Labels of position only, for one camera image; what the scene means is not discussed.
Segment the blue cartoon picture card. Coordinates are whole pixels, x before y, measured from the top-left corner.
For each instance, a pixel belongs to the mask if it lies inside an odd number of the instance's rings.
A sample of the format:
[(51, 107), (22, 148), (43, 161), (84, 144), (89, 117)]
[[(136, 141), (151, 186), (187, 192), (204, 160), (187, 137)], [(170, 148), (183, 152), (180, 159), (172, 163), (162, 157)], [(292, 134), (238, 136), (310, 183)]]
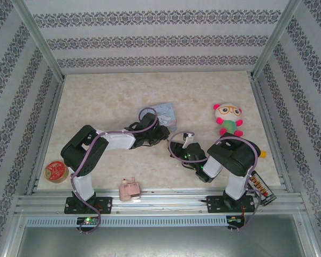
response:
[(141, 120), (146, 113), (154, 115), (155, 112), (157, 112), (157, 118), (161, 126), (167, 127), (170, 132), (176, 131), (177, 119), (174, 114), (173, 105), (170, 102), (140, 109), (138, 119)]

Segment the panda plush toy with glasses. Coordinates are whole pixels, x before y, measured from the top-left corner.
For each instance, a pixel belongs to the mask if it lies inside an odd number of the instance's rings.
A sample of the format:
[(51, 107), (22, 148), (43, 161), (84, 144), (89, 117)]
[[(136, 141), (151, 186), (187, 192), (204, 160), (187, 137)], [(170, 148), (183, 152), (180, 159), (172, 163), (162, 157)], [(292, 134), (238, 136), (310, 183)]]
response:
[(232, 103), (215, 104), (216, 123), (219, 125), (219, 134), (230, 133), (238, 137), (243, 136), (239, 127), (243, 124), (242, 109)]

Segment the pink plastic toy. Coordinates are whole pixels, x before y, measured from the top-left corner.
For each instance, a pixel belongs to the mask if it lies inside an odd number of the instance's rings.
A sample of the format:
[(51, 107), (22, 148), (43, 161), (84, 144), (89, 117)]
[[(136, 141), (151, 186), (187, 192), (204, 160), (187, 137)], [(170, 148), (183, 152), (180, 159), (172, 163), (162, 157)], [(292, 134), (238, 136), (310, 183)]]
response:
[(119, 187), (119, 199), (122, 202), (139, 199), (141, 196), (140, 184), (134, 177), (131, 180), (123, 179)]

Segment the black abacus with orange beads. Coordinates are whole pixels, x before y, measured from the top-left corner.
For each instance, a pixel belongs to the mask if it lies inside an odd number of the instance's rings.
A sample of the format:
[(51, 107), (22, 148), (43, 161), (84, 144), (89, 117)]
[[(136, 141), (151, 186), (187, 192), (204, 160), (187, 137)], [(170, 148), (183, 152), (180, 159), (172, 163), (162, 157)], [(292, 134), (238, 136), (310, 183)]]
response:
[(267, 206), (277, 198), (255, 170), (251, 173), (251, 177), (248, 180), (248, 188), (250, 190), (259, 190), (263, 206)]

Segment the red round tin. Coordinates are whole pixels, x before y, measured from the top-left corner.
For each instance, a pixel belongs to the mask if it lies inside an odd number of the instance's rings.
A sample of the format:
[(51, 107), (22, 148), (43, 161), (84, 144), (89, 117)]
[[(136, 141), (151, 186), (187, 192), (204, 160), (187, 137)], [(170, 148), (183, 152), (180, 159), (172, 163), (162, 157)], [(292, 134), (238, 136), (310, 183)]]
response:
[(68, 175), (68, 167), (61, 160), (50, 162), (44, 169), (44, 176), (46, 180), (54, 184), (59, 184), (65, 181)]

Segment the left controller circuit board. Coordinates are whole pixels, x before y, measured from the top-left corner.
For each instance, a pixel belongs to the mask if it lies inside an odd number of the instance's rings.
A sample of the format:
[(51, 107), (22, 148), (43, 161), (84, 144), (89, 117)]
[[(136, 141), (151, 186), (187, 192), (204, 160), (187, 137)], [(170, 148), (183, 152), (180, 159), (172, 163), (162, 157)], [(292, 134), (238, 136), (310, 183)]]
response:
[(98, 218), (97, 217), (78, 217), (77, 225), (97, 225)]

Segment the aluminium mounting rail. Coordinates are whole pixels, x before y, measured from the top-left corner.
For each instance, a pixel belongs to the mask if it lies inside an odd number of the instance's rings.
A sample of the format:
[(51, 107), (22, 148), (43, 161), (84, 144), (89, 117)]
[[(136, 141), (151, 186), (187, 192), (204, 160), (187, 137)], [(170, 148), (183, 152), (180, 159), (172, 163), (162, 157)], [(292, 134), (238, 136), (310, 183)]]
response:
[[(306, 211), (301, 193), (288, 192), (283, 186), (272, 188), (277, 198), (269, 205), (259, 206), (258, 214), (293, 214)], [(118, 190), (97, 190), (97, 196), (111, 197), (111, 215), (191, 215), (207, 214), (208, 195), (222, 195), (221, 188), (146, 189), (137, 200), (122, 202)], [(64, 214), (66, 198), (71, 192), (37, 190), (18, 197), (14, 214), (24, 216), (56, 216)]]

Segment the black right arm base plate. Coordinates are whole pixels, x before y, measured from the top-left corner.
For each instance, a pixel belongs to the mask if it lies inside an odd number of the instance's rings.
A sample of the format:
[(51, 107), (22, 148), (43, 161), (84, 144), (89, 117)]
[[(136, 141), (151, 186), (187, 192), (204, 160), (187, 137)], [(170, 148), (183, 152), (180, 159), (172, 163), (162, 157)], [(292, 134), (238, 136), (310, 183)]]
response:
[(243, 208), (246, 213), (252, 213), (255, 210), (254, 200), (250, 195), (244, 195), (239, 200), (223, 195), (211, 195), (201, 201), (207, 204), (208, 213), (241, 213)]

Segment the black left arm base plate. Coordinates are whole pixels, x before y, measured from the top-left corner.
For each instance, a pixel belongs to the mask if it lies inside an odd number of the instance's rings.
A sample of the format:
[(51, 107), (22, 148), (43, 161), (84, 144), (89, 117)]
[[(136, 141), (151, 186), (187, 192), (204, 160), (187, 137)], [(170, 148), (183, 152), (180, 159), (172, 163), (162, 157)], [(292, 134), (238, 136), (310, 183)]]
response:
[[(86, 201), (87, 204), (99, 211), (100, 214), (110, 214), (112, 208), (112, 197), (100, 197), (93, 195)], [(66, 198), (64, 207), (65, 214), (95, 214), (96, 211), (88, 207), (76, 196)]]

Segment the aluminium frame post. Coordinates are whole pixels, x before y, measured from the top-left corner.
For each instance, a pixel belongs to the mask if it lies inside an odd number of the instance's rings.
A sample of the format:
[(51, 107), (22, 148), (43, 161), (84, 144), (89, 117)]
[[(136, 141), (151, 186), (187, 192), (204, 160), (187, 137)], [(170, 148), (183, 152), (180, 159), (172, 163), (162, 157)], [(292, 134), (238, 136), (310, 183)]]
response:
[(283, 13), (281, 17), (278, 20), (278, 23), (276, 24), (271, 36), (269, 37), (262, 53), (260, 54), (255, 67), (250, 73), (250, 76), (253, 80), (255, 80), (261, 71), (263, 70), (263, 67), (265, 66), (266, 62), (268, 61), (273, 49), (277, 45), (278, 41), (280, 40), (283, 32), (286, 29), (286, 26), (288, 25), (290, 19), (294, 15), (297, 7), (302, 2), (302, 0), (289, 0), (285, 9), (283, 10)]
[(65, 75), (61, 71), (60, 66), (57, 63), (46, 39), (44, 38), (39, 26), (37, 25), (33, 15), (31, 14), (25, 0), (11, 0), (14, 8), (18, 12), (25, 26), (27, 27), (30, 35), (32, 36), (34, 42), (40, 49), (43, 57), (51, 68), (53, 74), (55, 75), (58, 82), (63, 82)]

